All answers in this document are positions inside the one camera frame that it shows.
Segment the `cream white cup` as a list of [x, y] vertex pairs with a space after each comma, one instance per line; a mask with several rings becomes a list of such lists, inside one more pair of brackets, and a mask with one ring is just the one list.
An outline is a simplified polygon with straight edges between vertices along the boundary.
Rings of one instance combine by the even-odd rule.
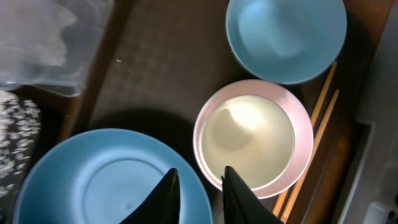
[[214, 177], [220, 179], [230, 166], [251, 189], [257, 189], [285, 172], [295, 150], [295, 134], [278, 104], [243, 95], [223, 102], [207, 117], [200, 147]]

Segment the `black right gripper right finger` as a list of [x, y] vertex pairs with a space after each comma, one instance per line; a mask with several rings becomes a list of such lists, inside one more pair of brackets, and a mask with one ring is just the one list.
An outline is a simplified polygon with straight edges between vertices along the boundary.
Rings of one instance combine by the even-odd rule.
[[231, 166], [225, 167], [221, 179], [225, 224], [283, 224], [262, 205]]

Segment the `dark blue plate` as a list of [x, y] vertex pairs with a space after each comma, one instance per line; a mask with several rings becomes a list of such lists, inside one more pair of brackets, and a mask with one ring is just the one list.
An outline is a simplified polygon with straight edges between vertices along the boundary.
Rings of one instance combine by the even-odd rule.
[[211, 223], [206, 190], [190, 164], [163, 142], [126, 129], [97, 129], [53, 147], [31, 169], [14, 223], [119, 223], [176, 169], [180, 223]]

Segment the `rice pile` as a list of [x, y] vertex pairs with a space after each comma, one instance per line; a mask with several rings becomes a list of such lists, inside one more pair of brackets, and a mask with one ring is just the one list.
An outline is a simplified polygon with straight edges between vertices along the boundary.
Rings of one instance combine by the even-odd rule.
[[1, 91], [1, 198], [19, 188], [41, 129], [41, 112], [32, 101]]

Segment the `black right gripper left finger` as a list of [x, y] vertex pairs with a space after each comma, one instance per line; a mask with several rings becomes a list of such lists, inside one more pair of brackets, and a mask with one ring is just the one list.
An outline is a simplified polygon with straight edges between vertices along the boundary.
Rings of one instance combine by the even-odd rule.
[[171, 168], [121, 224], [178, 224], [179, 218], [180, 181], [178, 170]]

